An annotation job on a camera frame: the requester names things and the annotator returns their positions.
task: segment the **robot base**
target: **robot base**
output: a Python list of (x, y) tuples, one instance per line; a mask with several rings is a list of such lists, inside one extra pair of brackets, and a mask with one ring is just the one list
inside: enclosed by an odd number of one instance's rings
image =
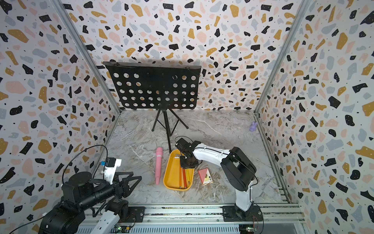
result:
[(247, 211), (242, 211), (236, 205), (235, 206), (223, 206), (223, 221), (224, 222), (253, 222), (255, 219), (256, 221), (262, 221), (264, 219), (263, 214), (258, 206), (254, 206), (253, 204)]

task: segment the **pink cylinder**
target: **pink cylinder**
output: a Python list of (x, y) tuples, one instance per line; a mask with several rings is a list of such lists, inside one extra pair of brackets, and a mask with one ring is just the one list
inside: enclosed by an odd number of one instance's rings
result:
[(156, 173), (154, 176), (156, 178), (157, 185), (160, 183), (160, 177), (161, 177), (162, 153), (163, 153), (162, 147), (158, 147), (156, 149)]

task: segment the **marble floor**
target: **marble floor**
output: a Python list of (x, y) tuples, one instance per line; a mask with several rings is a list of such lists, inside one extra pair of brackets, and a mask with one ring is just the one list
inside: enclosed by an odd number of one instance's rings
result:
[[(172, 150), (175, 137), (187, 136), (206, 145), (232, 149), (236, 146), (247, 155), (257, 168), (257, 185), (252, 188), (256, 203), (281, 203), (281, 195), (276, 179), (266, 155), (259, 131), (250, 132), (254, 121), (252, 112), (237, 111), (176, 111), (189, 126), (178, 124), (171, 137)], [(126, 199), (130, 203), (234, 203), (235, 189), (228, 182), (222, 168), (203, 161), (195, 170), (192, 187), (186, 192), (169, 190), (163, 185), (163, 175), (169, 158), (169, 148), (165, 129), (157, 123), (152, 132), (157, 112), (151, 110), (123, 111), (118, 125), (108, 143), (110, 157), (122, 159), (117, 171), (133, 171), (142, 176), (142, 181)], [(168, 112), (171, 129), (177, 119)], [(160, 184), (155, 184), (154, 170), (156, 148), (164, 149)], [(208, 168), (213, 183), (203, 186), (198, 170)]]

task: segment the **patterned wall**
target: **patterned wall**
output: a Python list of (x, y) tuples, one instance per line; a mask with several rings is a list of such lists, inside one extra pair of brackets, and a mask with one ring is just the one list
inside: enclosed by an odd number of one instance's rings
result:
[(103, 61), (201, 65), (198, 109), (249, 110), (301, 0), (62, 2), (118, 102)]
[[(9, 233), (51, 210), (63, 167), (104, 143), (116, 114), (48, 1), (0, 5), (0, 233)], [(99, 150), (64, 179), (90, 170)], [(38, 232), (39, 223), (17, 232)]]
[(373, 10), (313, 1), (259, 113), (311, 233), (374, 233)]

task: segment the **music stand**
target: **music stand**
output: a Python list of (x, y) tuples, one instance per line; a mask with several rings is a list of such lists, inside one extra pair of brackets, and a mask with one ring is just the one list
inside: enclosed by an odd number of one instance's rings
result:
[[(178, 122), (187, 125), (172, 109), (194, 109), (197, 102), (201, 66), (103, 62), (113, 80), (122, 105), (126, 108), (158, 109), (152, 131), (159, 122), (170, 136)], [(178, 120), (170, 131), (169, 110)], [(165, 126), (158, 120), (162, 111)]]

